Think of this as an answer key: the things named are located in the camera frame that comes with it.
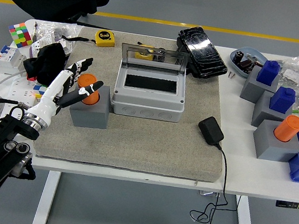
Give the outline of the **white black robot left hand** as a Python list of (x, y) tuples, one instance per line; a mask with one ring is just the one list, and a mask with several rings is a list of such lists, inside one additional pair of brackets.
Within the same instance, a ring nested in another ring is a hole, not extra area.
[(51, 118), (60, 108), (78, 103), (95, 93), (104, 85), (101, 80), (74, 91), (68, 91), (78, 80), (80, 73), (86, 71), (92, 63), (93, 58), (83, 59), (61, 71), (48, 86), (40, 102), (26, 111), (23, 122), (46, 129), (51, 124)]

